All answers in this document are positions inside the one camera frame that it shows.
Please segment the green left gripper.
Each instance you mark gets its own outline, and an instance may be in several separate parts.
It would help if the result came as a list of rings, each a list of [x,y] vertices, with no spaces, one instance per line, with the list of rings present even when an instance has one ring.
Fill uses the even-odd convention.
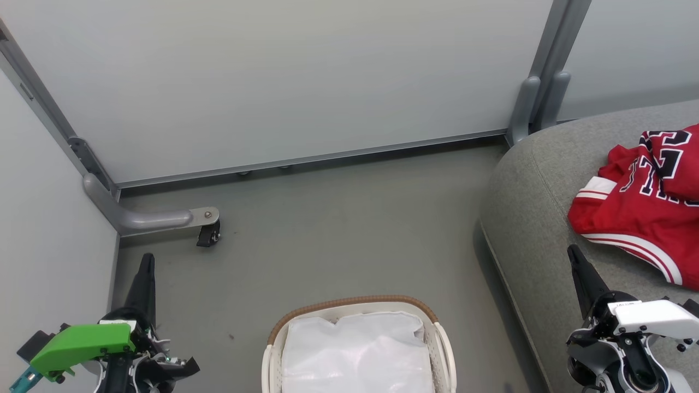
[[[97,367],[94,393],[173,393],[176,383],[199,373],[194,358],[172,356],[157,335],[155,256],[143,254],[125,306],[95,324],[62,324],[60,332],[38,331],[17,355],[27,370],[10,393],[29,393],[40,381],[61,384],[76,366]]]

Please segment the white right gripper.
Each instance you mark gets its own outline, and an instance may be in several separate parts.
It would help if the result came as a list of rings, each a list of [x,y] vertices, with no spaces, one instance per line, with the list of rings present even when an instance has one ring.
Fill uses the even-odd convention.
[[[660,338],[676,341],[682,353],[699,344],[699,304],[610,293],[578,245],[567,256],[583,318],[566,342],[567,370],[582,393],[694,393],[651,347]]]

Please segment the red basketball jersey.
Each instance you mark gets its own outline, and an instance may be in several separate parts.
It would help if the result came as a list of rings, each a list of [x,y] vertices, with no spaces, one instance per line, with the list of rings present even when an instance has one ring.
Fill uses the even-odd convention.
[[[621,248],[668,283],[699,291],[699,123],[614,146],[567,218],[589,241]]]

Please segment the white laundry basket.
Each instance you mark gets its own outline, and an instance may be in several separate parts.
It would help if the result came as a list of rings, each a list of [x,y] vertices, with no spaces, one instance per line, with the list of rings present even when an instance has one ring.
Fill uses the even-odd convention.
[[[260,391],[282,393],[282,354],[289,331],[295,319],[322,318],[336,323],[348,315],[376,312],[405,312],[420,318],[424,325],[424,342],[429,349],[430,370],[434,381],[434,393],[457,393],[458,379],[452,346],[439,318],[427,304],[414,297],[387,294],[348,297],[297,308],[284,315],[270,332],[262,368]]]

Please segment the grey fabric sofa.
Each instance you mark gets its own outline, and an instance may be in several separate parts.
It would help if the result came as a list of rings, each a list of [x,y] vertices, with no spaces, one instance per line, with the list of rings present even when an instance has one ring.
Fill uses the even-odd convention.
[[[480,224],[543,393],[582,389],[567,370],[566,340],[583,323],[566,252],[570,244],[580,246],[611,289],[644,301],[668,296],[699,302],[699,293],[667,283],[647,262],[578,236],[567,219],[574,195],[605,164],[612,147],[631,147],[645,131],[696,123],[699,99],[594,115],[532,134],[497,164]]]

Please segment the black caster wheel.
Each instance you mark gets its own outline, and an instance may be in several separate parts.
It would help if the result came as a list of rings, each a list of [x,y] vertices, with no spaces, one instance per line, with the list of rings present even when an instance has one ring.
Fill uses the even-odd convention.
[[[197,247],[210,248],[214,246],[219,241],[220,230],[220,221],[216,221],[212,224],[203,225],[202,227],[200,227],[200,232],[197,239]]]

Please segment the white cloth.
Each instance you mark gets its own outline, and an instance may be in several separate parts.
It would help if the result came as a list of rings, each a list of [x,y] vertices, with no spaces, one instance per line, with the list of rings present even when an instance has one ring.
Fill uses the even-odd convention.
[[[290,323],[282,393],[434,393],[424,323],[404,312]]]

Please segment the grey partition frame leg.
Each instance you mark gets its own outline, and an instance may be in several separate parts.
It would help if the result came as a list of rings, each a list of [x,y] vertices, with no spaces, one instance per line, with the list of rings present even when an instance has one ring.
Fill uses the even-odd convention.
[[[203,225],[220,221],[215,207],[138,212],[121,206],[119,187],[88,142],[77,136],[1,18],[0,68],[76,167],[87,197],[122,238],[191,227],[200,232]]]

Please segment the aluminium partition bottom rail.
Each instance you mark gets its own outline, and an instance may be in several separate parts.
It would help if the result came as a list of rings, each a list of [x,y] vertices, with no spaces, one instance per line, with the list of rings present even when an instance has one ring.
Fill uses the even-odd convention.
[[[218,186],[232,182],[246,182],[268,177],[290,176],[302,172],[324,171],[325,169],[343,168],[360,164],[382,162],[387,160],[419,157],[454,150],[505,145],[505,129],[437,138],[429,141],[409,142],[408,144],[389,145],[385,147],[352,150],[349,152],[323,154],[307,158],[282,160],[277,162],[253,164],[224,168],[213,171],[193,172],[180,176],[155,177],[143,181],[123,182],[119,190],[126,197],[148,195],[175,190]],[[291,165],[289,169],[278,166]],[[238,172],[251,171],[247,176],[238,176]]]

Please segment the grey partition double post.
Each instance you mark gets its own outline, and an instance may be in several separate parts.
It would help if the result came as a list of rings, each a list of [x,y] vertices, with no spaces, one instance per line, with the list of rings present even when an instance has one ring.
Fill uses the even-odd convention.
[[[592,0],[553,0],[530,75],[521,84],[505,134],[509,147],[556,125],[572,79],[564,69]]]

